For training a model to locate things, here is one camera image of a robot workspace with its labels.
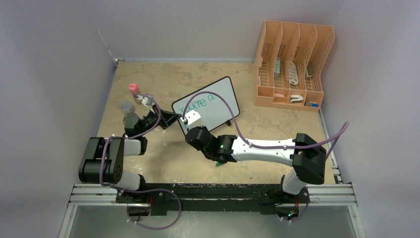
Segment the white whiteboard black frame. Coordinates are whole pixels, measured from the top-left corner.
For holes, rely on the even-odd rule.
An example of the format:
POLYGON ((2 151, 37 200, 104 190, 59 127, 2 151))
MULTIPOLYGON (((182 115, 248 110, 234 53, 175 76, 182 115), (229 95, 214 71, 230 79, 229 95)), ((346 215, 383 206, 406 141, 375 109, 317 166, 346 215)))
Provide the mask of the white whiteboard black frame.
POLYGON ((210 131, 239 116, 241 112, 229 76, 175 100, 171 108, 177 114, 195 110, 210 131))

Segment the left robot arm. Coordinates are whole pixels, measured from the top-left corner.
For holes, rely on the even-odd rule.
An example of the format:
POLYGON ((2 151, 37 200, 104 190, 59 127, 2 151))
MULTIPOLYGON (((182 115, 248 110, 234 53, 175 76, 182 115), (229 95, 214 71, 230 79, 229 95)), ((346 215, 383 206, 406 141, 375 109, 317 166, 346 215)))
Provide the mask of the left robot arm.
POLYGON ((89 138, 78 170, 79 180, 83 183, 117 186, 129 190, 128 196, 134 202, 145 201, 148 190, 144 177, 124 169, 124 157, 144 155, 148 144, 145 132, 157 126, 167 129, 180 117, 180 114, 158 109, 142 118, 135 113, 126 114, 123 118, 125 134, 122 137, 89 138))

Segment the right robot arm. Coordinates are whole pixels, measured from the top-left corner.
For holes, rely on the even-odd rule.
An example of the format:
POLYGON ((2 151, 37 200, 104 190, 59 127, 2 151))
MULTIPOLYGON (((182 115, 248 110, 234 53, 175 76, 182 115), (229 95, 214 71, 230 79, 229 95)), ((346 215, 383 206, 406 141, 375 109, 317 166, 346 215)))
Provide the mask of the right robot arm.
POLYGON ((286 140, 251 140, 236 135, 213 136, 206 127, 189 130, 185 141, 204 157, 221 164, 262 161, 292 167, 278 188, 279 198, 291 201, 307 185, 324 184, 326 150, 310 136, 297 133, 286 140))

